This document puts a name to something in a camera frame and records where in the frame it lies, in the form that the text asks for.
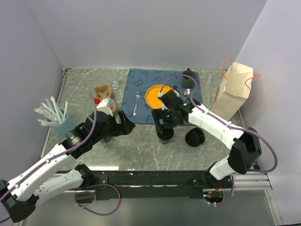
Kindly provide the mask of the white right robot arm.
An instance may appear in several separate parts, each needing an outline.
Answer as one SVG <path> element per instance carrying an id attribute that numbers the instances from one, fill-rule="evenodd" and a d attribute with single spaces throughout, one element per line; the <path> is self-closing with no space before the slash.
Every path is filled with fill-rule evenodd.
<path id="1" fill-rule="evenodd" d="M 261 146 L 254 129 L 233 125 L 209 111 L 193 98 L 182 100 L 172 89 L 162 94 L 147 92 L 146 103 L 152 108 L 156 131 L 172 129 L 184 121 L 198 126 L 219 139 L 230 150 L 227 157 L 214 163 L 206 175 L 206 184 L 215 188 L 227 176 L 245 174 L 261 155 Z"/>

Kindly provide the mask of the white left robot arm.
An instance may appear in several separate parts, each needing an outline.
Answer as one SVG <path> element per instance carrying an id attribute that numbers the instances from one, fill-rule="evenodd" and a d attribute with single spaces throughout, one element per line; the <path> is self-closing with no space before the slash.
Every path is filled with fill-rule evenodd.
<path id="1" fill-rule="evenodd" d="M 118 137 L 132 132 L 135 124 L 123 113 L 118 117 L 94 111 L 86 121 L 67 132 L 54 148 L 18 177 L 0 182 L 0 201 L 14 223 L 30 216 L 36 207 L 66 190 L 89 189 L 94 175 L 85 164 L 63 176 L 51 177 L 67 163 L 78 159 L 106 137 Z"/>

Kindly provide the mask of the black takeout coffee cup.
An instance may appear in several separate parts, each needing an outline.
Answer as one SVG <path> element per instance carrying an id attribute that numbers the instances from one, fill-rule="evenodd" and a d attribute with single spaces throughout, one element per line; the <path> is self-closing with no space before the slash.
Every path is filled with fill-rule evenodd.
<path id="1" fill-rule="evenodd" d="M 162 144 L 168 144 L 172 138 L 173 138 L 173 134 L 172 135 L 158 134 L 158 140 Z"/>

